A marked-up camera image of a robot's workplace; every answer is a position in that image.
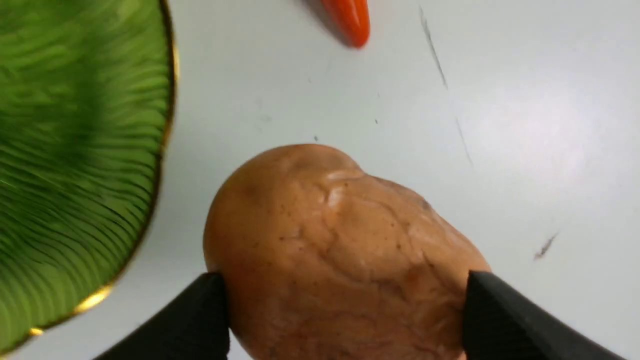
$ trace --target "potato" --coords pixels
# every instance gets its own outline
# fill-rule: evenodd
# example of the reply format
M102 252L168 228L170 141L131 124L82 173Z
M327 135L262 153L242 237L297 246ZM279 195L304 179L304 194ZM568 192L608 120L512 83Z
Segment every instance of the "potato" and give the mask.
M207 267L268 359L457 359L479 251L415 192L320 145L264 152L213 201Z

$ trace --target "gold rim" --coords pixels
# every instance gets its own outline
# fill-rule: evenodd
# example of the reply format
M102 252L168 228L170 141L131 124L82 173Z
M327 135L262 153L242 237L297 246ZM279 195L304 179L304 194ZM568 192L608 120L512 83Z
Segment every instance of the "gold rim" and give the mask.
M173 122L175 120L175 107L177 103L177 87L178 87L178 81L180 80L180 63L179 63L178 47L176 46L176 43L175 43L175 35L173 32L173 19L171 16L171 10L169 7L168 0L159 0L159 2L164 15L163 16L164 28L166 31L166 38L169 45L169 63L170 63L170 68L171 68L170 72L172 74L172 77L171 77L171 83L170 83L170 89L169 89L169 99L168 99L169 108L168 108L167 119L166 119L165 128L164 128L163 142L160 145L161 147L160 154L157 156L157 159L156 159L157 170L156 170L156 180L154 184L154 198L151 200L149 212L147 214L147 218L145 219L144 225L140 229L140 232L138 234L138 239L134 244L134 248L131 250L131 253L129 254L129 259L127 259L127 261L125 262L125 265L122 267L122 269L120 269L120 271L114 276L114 278L111 281L109 281L107 284L100 287L96 292L92 293L86 299L84 299L80 304L78 304L74 308L71 314L64 316L63 318L56 320L55 322L49 323L47 325L32 327L29 330L29 333L24 337L24 339L18 342L18 344L15 347L5 352L4 354L0 354L0 360L5 360L6 356L9 356L12 352L23 347L31 339L37 338L43 335L45 330L51 329L52 327L60 325L61 323L67 322L73 319L74 317L81 315L93 309L95 306L99 305L104 299L106 299L111 294L111 292L113 291L113 288L115 287L115 284L124 276L124 274L129 269L129 265L131 264L133 259L138 255L138 250L140 249L140 245L143 243L147 230L149 229L149 225L151 224L151 221L153 219L154 213L156 212L156 205L157 205L158 197L160 194L160 187L162 182L164 152L166 151L166 146L169 143L169 138L171 137L171 132L173 129Z

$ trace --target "orange object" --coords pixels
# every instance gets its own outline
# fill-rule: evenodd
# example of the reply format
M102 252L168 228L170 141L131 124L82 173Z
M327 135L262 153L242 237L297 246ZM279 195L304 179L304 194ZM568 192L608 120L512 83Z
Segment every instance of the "orange object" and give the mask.
M363 47L369 39L369 7L367 0L322 0L333 21L357 48Z

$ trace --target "ridged green surface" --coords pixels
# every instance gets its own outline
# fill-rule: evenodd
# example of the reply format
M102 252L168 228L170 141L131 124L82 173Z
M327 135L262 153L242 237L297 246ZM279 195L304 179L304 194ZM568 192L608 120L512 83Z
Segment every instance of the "ridged green surface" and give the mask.
M161 3L0 0L0 354L113 280L155 198Z

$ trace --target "white surface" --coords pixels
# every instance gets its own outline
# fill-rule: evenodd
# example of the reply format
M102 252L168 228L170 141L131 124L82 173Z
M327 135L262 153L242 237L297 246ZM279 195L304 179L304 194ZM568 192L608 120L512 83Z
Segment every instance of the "white surface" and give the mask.
M423 194L501 277L640 359L640 2L369 0L363 51L305 0L171 5L182 81L153 228L114 294L14 359L89 359L131 332L204 271L205 216L231 171L315 136Z

